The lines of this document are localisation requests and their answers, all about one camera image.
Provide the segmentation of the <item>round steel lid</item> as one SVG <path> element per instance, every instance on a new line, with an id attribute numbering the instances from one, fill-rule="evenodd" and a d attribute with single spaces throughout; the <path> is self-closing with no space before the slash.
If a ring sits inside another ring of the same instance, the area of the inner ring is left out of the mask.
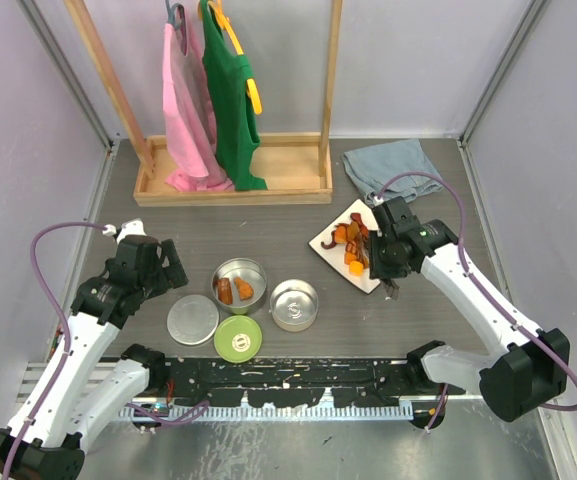
<path id="1" fill-rule="evenodd" d="M 187 295 L 170 308 L 166 326 L 177 343 L 198 346 L 213 337 L 219 321 L 219 310 L 212 300 L 202 295 Z"/>

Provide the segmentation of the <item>brown sausage piece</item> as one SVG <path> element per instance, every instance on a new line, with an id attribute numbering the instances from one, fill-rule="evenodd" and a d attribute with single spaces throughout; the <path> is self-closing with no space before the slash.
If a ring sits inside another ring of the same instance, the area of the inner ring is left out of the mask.
<path id="1" fill-rule="evenodd" d="M 217 296 L 219 301 L 225 305 L 233 303 L 232 286 L 228 278 L 220 278 L 217 281 Z"/>

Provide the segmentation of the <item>large round steel tin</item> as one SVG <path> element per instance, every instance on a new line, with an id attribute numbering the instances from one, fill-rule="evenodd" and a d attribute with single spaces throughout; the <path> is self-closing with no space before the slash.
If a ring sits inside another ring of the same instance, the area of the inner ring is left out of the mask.
<path id="1" fill-rule="evenodd" d="M 239 299 L 234 278 L 241 277 L 249 282 L 255 291 L 251 300 L 242 302 Z M 220 278 L 228 278 L 232 286 L 233 303 L 225 305 L 217 296 L 217 281 Z M 267 275 L 262 266 L 254 260 L 247 258 L 234 258 L 224 262 L 214 272 L 211 282 L 212 293 L 217 305 L 233 315 L 246 315 L 258 310 L 264 303 L 267 294 Z"/>

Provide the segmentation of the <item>orange food piece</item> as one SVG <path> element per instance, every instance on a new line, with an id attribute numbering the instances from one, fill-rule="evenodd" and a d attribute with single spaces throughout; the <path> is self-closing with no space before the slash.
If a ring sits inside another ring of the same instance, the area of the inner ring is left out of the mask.
<path id="1" fill-rule="evenodd" d="M 251 300 L 254 297 L 255 291 L 253 286 L 243 278 L 235 277 L 234 284 L 237 289 L 239 299 L 242 302 Z"/>

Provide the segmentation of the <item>green round lid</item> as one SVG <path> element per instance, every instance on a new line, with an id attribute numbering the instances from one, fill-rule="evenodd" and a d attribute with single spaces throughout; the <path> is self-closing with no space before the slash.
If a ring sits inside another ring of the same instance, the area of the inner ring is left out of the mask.
<path id="1" fill-rule="evenodd" d="M 254 358 L 261 348 L 262 340 L 259 324 L 244 315 L 234 315 L 222 321 L 213 337 L 217 354 L 234 364 Z"/>

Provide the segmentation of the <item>small steel bowl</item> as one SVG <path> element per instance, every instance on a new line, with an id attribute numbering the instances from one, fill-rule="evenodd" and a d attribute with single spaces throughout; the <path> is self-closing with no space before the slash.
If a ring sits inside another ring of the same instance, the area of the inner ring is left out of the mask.
<path id="1" fill-rule="evenodd" d="M 319 297 L 312 285 L 304 280 L 280 282 L 269 299 L 269 312 L 275 324 L 288 332 L 301 332 L 315 321 Z"/>

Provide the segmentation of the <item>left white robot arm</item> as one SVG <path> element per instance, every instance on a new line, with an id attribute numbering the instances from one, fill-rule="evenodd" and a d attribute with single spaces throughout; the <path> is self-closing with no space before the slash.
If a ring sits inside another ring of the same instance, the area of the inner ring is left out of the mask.
<path id="1" fill-rule="evenodd" d="M 84 389 L 128 318 L 152 298 L 188 282 L 172 240 L 145 235 L 119 241 L 100 276 L 78 290 L 64 337 L 35 389 L 0 428 L 5 479 L 74 479 L 86 453 L 135 396 L 156 396 L 168 384 L 163 353 L 131 345 L 91 393 Z"/>

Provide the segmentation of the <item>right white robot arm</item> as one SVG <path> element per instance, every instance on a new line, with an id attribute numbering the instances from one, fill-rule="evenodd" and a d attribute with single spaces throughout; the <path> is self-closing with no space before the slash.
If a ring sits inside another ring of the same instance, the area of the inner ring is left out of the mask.
<path id="1" fill-rule="evenodd" d="M 406 356 L 412 390 L 439 384 L 480 395 L 501 420 L 513 422 L 562 394 L 570 342 L 519 312 L 469 258 L 459 237 L 440 220 L 419 221 L 397 197 L 376 205 L 369 237 L 370 276 L 387 286 L 412 273 L 437 287 L 484 344 L 484 355 L 434 340 Z"/>

